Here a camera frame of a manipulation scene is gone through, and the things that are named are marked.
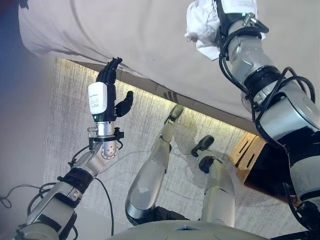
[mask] bed sheet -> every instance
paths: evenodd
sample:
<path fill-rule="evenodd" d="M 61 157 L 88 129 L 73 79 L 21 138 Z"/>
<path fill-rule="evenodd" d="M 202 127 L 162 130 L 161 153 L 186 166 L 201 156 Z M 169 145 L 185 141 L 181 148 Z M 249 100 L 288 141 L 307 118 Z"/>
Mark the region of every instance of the bed sheet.
<path fill-rule="evenodd" d="M 122 67 L 198 102 L 251 118 L 241 92 L 184 38 L 190 0 L 28 0 L 19 8 L 23 44 L 54 55 Z M 318 0 L 258 0 L 259 19 L 270 32 L 264 51 L 278 69 L 291 66 L 319 89 Z"/>

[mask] floor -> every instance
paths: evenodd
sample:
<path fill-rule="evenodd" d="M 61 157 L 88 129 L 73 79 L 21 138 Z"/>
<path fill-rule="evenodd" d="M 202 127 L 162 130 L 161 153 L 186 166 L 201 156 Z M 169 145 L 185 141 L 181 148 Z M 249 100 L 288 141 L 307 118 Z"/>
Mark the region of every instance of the floor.
<path fill-rule="evenodd" d="M 69 170 L 67 162 L 73 154 L 87 145 L 87 127 L 94 125 L 87 88 L 95 81 L 97 74 L 73 62 L 56 60 L 49 107 L 44 182 L 52 182 L 57 176 L 63 176 Z M 117 81 L 115 85 L 117 102 L 126 96 L 127 91 L 134 92 L 134 101 L 131 111 L 116 120 L 116 125 L 124 131 L 124 147 L 99 178 L 109 191 L 116 221 L 129 227 L 125 216 L 127 192 L 175 104 L 123 82 Z M 267 238 L 303 230 L 286 204 L 243 186 L 237 179 L 228 154 L 244 131 L 188 108 L 184 109 L 175 124 L 168 171 L 156 204 L 192 220 L 201 216 L 206 176 L 198 169 L 190 150 L 208 134 L 215 139 L 210 148 L 213 155 L 225 161 L 235 187 L 235 227 Z M 90 185 L 81 205 L 110 216 L 108 201 L 97 181 Z"/>

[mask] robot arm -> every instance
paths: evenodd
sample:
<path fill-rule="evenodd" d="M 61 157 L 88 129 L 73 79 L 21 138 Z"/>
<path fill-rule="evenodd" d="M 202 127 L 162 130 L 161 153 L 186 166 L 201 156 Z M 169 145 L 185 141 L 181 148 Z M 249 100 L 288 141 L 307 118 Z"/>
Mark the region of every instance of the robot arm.
<path fill-rule="evenodd" d="M 290 67 L 280 73 L 262 49 L 261 33 L 269 29 L 252 12 L 225 11 L 226 2 L 229 1 L 216 1 L 221 24 L 217 35 L 221 71 L 246 94 L 252 121 L 261 136 L 286 150 L 293 187 L 302 201 L 297 211 L 305 227 L 319 230 L 320 112 L 315 105 L 314 88 Z M 285 78 L 287 72 L 292 77 Z M 311 99 L 303 83 L 307 84 Z"/>
<path fill-rule="evenodd" d="M 89 184 L 117 154 L 117 141 L 124 137 L 118 127 L 114 128 L 114 122 L 131 109 L 133 92 L 129 91 L 115 106 L 116 68 L 121 61 L 121 58 L 113 58 L 99 73 L 96 82 L 88 87 L 90 111 L 96 122 L 95 127 L 88 128 L 89 151 L 69 163 L 71 170 L 64 177 L 58 177 L 59 182 L 31 211 L 25 224 L 19 226 L 15 239 L 63 240 L 68 237 L 77 219 L 74 209 Z"/>

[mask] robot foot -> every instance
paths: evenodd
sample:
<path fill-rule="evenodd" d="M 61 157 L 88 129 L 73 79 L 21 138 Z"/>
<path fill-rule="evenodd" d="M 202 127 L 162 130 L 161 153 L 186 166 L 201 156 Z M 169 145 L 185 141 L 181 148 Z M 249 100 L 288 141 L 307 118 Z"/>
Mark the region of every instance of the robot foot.
<path fill-rule="evenodd" d="M 191 154 L 194 157 L 198 157 L 198 150 L 204 151 L 208 149 L 213 143 L 214 143 L 214 137 L 211 135 L 207 135 L 204 138 L 202 138 L 199 143 L 191 150 Z"/>
<path fill-rule="evenodd" d="M 165 120 L 164 124 L 166 124 L 168 120 L 171 120 L 173 122 L 176 121 L 180 117 L 183 111 L 184 111 L 183 106 L 179 104 L 175 105 L 174 108 L 172 108 L 172 110 L 170 111 L 169 116 Z"/>

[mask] white cloth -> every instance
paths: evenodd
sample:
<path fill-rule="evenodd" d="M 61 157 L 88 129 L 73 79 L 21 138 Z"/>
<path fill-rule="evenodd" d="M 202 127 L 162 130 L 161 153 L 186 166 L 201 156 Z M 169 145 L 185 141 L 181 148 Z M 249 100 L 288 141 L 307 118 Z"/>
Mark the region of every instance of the white cloth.
<path fill-rule="evenodd" d="M 213 0 L 197 0 L 192 2 L 186 11 L 186 34 L 188 42 L 196 39 L 196 49 L 215 60 L 219 57 L 220 50 L 214 44 L 220 26 L 217 13 L 217 4 Z"/>
<path fill-rule="evenodd" d="M 255 13 L 258 16 L 256 0 L 223 0 L 223 11 L 228 13 Z M 214 0 L 196 0 L 186 11 L 186 34 L 188 42 L 196 39 L 196 49 L 215 60 L 219 57 L 220 49 L 215 45 L 220 21 L 217 13 L 217 4 Z"/>

